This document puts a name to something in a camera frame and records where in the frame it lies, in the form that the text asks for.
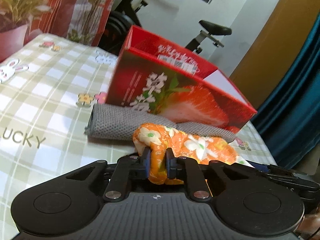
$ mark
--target screw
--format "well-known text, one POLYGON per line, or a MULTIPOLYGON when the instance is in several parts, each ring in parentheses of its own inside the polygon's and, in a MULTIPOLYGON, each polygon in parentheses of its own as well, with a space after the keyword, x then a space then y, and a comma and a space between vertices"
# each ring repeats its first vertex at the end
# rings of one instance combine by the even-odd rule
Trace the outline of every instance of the screw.
POLYGON ((111 190, 111 191, 108 191, 106 193, 106 197, 107 198, 111 198, 111 199, 120 198, 121 197, 121 193, 119 191, 111 190))
POLYGON ((208 198, 210 196, 210 194, 204 190, 198 190, 196 191, 195 193, 193 193, 193 195, 196 197, 196 198, 208 198))

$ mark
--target bunny print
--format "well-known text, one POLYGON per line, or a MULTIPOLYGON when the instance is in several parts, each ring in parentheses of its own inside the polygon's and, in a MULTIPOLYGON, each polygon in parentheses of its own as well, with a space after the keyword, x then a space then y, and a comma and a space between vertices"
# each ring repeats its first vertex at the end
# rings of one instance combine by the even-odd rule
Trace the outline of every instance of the bunny print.
POLYGON ((14 58, 10 60, 7 65, 0 65, 1 84, 7 82, 16 72, 23 72, 29 69, 28 65, 18 65, 19 61, 18 58, 14 58))
POLYGON ((101 54, 98 50, 96 51, 96 53, 98 54, 96 57, 96 62, 98 62, 99 64, 116 64, 118 58, 116 55, 109 54, 108 56, 106 56, 104 54, 101 54))

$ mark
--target checkered tablecloth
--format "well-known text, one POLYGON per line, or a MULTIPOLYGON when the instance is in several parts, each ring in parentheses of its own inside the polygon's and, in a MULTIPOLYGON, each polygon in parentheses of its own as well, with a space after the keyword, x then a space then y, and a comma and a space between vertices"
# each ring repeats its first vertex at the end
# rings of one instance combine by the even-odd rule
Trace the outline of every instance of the checkered tablecloth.
MULTIPOLYGON (((78 107, 78 95, 107 91, 115 66, 115 60, 101 64, 101 55, 108 54, 43 34, 0 64, 18 58, 19 65, 28 65, 0 84, 1 240, 18 232, 10 214, 18 193, 95 160, 115 163, 134 152, 130 142, 88 141, 84 135, 92 107, 78 107), (44 42, 54 42, 60 51, 41 47, 44 42)), ((238 137, 240 144, 232 146, 245 159, 275 163, 251 123, 238 137)))

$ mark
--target curtain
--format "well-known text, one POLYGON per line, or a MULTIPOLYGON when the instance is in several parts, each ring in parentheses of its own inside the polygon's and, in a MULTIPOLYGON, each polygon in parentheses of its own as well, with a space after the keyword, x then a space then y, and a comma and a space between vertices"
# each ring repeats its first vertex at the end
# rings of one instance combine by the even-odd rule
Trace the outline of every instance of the curtain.
POLYGON ((319 142, 320 14, 292 66, 252 118, 279 166, 290 169, 319 142))

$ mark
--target red box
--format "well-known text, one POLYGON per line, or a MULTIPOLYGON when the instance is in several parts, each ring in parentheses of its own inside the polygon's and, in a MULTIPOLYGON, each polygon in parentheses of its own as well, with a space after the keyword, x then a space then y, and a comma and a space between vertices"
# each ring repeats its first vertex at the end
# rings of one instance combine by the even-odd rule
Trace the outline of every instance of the red box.
POLYGON ((234 133, 256 114, 215 65, 137 26, 122 47, 106 103, 234 133))

